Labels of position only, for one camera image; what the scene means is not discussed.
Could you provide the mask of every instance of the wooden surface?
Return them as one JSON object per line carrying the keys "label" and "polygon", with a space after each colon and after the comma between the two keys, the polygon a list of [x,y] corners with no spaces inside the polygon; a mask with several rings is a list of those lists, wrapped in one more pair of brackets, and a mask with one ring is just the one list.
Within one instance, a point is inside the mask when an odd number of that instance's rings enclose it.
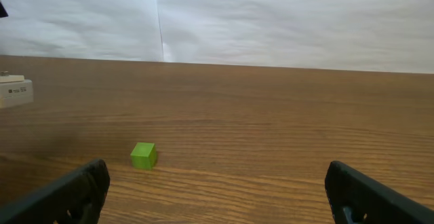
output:
{"label": "wooden surface", "polygon": [[[100,223],[333,223],[340,160],[434,208],[434,75],[0,57],[0,205],[101,157]],[[156,143],[152,172],[130,166]]]}

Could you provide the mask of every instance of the cube front face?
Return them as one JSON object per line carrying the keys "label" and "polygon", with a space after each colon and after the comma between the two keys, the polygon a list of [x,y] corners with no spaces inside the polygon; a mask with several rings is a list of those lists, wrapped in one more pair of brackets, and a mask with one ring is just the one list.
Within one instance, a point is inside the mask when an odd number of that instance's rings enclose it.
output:
{"label": "cube front face", "polygon": [[137,143],[131,152],[133,167],[151,170],[157,161],[157,150],[154,143]]}

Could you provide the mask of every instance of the white backdrop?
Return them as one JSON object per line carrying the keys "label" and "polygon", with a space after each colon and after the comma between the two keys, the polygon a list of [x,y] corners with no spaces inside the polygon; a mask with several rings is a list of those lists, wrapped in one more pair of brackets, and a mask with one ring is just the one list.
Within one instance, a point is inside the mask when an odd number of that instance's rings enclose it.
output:
{"label": "white backdrop", "polygon": [[2,2],[0,54],[434,73],[434,0]]}
{"label": "white backdrop", "polygon": [[156,0],[1,0],[0,54],[162,60]]}

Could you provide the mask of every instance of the white sheet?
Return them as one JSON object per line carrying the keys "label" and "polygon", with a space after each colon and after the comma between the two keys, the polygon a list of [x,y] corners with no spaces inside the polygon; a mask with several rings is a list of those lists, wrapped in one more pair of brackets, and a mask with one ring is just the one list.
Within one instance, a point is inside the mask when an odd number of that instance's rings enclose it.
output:
{"label": "white sheet", "polygon": [[158,0],[165,61],[434,73],[434,0]]}
{"label": "white sheet", "polygon": [[1,0],[0,54],[162,61],[156,0]]}

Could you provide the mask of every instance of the white device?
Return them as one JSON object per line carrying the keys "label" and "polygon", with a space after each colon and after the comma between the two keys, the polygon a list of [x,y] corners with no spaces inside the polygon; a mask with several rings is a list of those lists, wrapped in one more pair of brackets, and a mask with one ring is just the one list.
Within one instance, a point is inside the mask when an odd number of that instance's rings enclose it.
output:
{"label": "white device", "polygon": [[0,109],[33,102],[33,84],[23,75],[0,72]]}

